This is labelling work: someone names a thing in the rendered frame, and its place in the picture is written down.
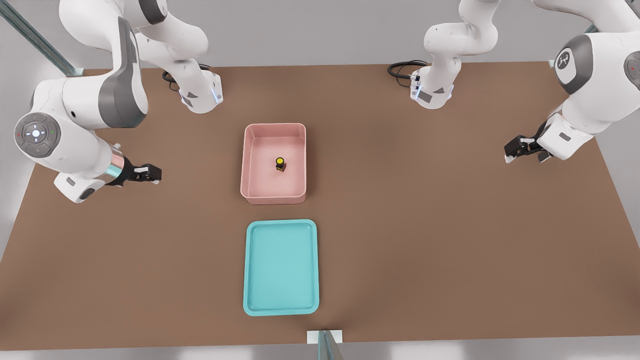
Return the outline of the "pink plastic box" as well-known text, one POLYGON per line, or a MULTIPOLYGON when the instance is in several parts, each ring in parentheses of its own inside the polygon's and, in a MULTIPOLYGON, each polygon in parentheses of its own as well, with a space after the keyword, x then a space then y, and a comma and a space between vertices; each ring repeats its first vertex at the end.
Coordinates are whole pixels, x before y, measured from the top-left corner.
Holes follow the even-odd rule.
POLYGON ((306 200, 307 141, 301 123, 254 123, 244 130, 240 193, 252 205, 295 205, 306 200), (282 157, 285 171, 275 168, 282 157))

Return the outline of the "pale blue-green tray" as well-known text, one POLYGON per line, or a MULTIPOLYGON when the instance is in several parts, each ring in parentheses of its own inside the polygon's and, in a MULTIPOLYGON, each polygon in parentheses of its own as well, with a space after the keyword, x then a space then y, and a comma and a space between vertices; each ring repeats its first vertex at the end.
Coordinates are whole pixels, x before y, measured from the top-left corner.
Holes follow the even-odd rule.
POLYGON ((254 221, 246 230, 243 310, 308 315, 320 305, 318 229, 311 219, 254 221))

